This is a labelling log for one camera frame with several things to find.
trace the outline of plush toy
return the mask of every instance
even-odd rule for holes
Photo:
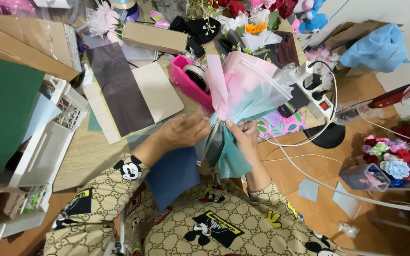
[[[300,26],[300,20],[295,18],[292,22],[292,29],[295,35],[298,35],[300,32],[298,31],[298,27]]]
[[[327,24],[327,22],[327,15],[318,13],[312,20],[305,19],[298,27],[298,30],[302,34],[318,33]]]
[[[311,9],[305,11],[305,14],[303,14],[300,19],[304,19],[304,18],[308,20],[314,19],[314,17],[316,17],[317,12],[322,7],[322,4],[324,2],[325,0],[314,0],[314,6]]]
[[[300,13],[309,10],[314,6],[314,0],[298,0],[298,3],[293,9],[293,13]]]

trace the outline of tape roll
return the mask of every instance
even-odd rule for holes
[[[208,93],[208,91],[210,91],[210,89],[208,88],[208,83],[206,81],[205,71],[203,71],[201,68],[192,64],[188,64],[183,67],[183,72],[205,93]]]

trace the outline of pink tape dispenser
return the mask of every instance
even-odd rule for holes
[[[214,112],[205,72],[183,55],[176,56],[170,63],[170,82],[202,107]]]

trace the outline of blue plush toy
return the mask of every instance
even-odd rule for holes
[[[325,2],[325,0],[314,0],[314,5],[312,6],[311,9],[309,9],[305,12],[304,17],[307,18],[308,20],[314,19],[317,15],[317,12],[322,7],[322,4],[324,2]]]
[[[318,33],[328,22],[327,15],[318,13],[312,20],[305,19],[300,24],[298,30],[302,34],[306,33]]]

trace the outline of wooden floor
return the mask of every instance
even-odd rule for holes
[[[374,75],[338,78],[338,88],[339,102],[351,100],[363,101],[384,93],[382,86]],[[384,125],[385,127],[391,127],[396,124],[399,118],[395,109],[389,107],[384,110],[383,118],[377,119],[376,123]],[[312,143],[308,143],[303,146],[286,148],[286,152],[289,156],[319,154],[339,160],[347,166],[352,166],[355,165],[355,156],[362,154],[362,139],[374,132],[381,136],[384,135],[384,131],[375,129],[365,120],[362,120],[346,126],[345,140],[337,148],[323,149]],[[303,133],[293,133],[279,137],[278,141],[281,144],[294,144],[305,138]],[[274,148],[274,145],[267,142],[260,143],[260,158],[264,159]],[[284,157],[282,151],[277,149],[267,157],[267,160],[281,159]],[[293,162],[312,177],[332,187],[335,187],[338,182],[341,182],[349,192],[355,195],[369,197],[366,192],[349,189],[339,178],[338,173],[342,168],[340,163],[317,156],[296,158]],[[305,177],[294,169],[288,160],[267,162],[265,166],[276,185],[287,199],[290,200],[295,209],[304,216],[306,224],[313,230],[328,236],[341,247],[389,255],[407,255],[407,248],[410,248],[409,232],[389,226],[375,226],[369,221],[371,216],[377,216],[377,214],[384,216],[386,219],[401,221],[399,220],[397,211],[385,207],[375,207],[373,204],[359,201],[362,209],[356,219],[350,219],[345,212],[332,201],[333,191],[330,189],[321,186],[319,188],[317,202],[312,202],[298,196],[298,185]],[[26,256],[26,254],[43,239],[53,220],[57,217],[58,212],[71,199],[72,195],[72,193],[52,195],[50,198],[49,211],[43,224],[37,228],[25,231],[22,236],[10,244],[7,239],[1,240],[0,255]],[[386,201],[388,198],[392,200],[394,198],[402,200],[405,197],[403,193],[381,193],[375,196],[382,201]],[[338,223],[341,221],[355,225],[360,229],[356,238],[351,239],[339,233]]]

